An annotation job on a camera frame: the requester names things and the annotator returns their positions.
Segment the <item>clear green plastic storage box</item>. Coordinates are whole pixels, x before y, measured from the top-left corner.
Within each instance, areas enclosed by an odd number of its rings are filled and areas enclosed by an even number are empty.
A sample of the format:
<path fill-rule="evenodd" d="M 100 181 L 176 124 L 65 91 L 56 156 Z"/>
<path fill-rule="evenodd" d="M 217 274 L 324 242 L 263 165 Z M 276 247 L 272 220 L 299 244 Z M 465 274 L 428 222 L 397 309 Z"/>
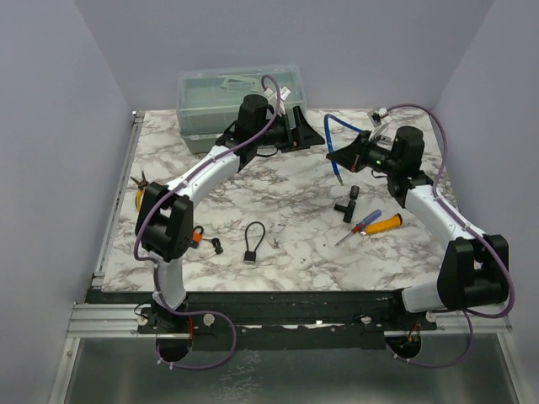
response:
<path fill-rule="evenodd" d="M 281 112 L 290 116 L 298 106 L 307 111 L 299 66 L 268 65 L 205 69 L 183 72 L 179 76 L 176 115 L 179 133 L 189 151 L 206 154 L 237 118 L 243 98 L 249 94 L 264 95 L 275 103 L 275 87 L 267 82 L 263 90 L 261 78 L 271 75 L 280 86 Z"/>

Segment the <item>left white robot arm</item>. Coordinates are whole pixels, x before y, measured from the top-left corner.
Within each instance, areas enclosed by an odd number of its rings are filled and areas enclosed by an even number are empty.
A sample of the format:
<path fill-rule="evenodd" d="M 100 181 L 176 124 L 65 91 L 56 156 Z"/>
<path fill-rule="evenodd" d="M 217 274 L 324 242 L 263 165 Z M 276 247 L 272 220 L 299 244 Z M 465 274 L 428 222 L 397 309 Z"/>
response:
<path fill-rule="evenodd" d="M 168 184 L 146 186 L 136 222 L 134 257 L 153 264 L 152 298 L 162 307 L 157 321 L 166 331 L 180 331 L 187 320 L 181 307 L 186 298 L 182 263 L 192 240 L 197 205 L 256 158 L 261 146 L 286 153 L 324 142 L 300 107 L 293 108 L 291 116 L 280 115 L 266 97 L 248 95 L 236 120 L 202 160 Z"/>

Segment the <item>orange padlock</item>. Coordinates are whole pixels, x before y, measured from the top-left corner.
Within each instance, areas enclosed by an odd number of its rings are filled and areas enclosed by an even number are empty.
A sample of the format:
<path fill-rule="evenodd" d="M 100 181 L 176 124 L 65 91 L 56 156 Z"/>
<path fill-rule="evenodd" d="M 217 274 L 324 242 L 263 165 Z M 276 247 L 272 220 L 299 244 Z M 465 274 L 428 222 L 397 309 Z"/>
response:
<path fill-rule="evenodd" d="M 200 245 L 200 242 L 203 240 L 204 231 L 205 229 L 203 226 L 194 227 L 190 243 L 192 248 L 197 248 Z"/>

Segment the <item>small black keys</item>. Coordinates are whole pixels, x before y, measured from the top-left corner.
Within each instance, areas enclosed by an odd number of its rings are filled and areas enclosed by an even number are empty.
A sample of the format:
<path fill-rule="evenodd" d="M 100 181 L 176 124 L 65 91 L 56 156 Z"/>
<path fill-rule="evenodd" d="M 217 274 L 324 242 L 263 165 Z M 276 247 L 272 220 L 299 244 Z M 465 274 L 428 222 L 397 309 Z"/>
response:
<path fill-rule="evenodd" d="M 224 248 L 221 244 L 221 240 L 218 237 L 213 237 L 211 239 L 206 239 L 208 243 L 211 244 L 211 247 L 213 248 L 213 253 L 211 254 L 211 257 L 218 257 L 224 253 Z"/>

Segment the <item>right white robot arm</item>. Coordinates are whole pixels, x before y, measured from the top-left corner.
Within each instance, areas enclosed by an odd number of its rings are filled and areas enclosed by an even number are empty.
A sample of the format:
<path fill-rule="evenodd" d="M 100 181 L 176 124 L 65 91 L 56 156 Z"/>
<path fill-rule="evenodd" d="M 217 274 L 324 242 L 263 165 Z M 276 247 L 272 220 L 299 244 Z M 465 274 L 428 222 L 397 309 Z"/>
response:
<path fill-rule="evenodd" d="M 421 168 L 423 153 L 423 132 L 405 125 L 397 129 L 390 149 L 364 132 L 326 156 L 352 173 L 370 168 L 384 174 L 389 194 L 445 249 L 437 279 L 402 290 L 401 301 L 388 307 L 387 319 L 399 330 L 414 324 L 418 312 L 465 310 L 510 297 L 508 242 L 484 233 L 448 204 Z"/>

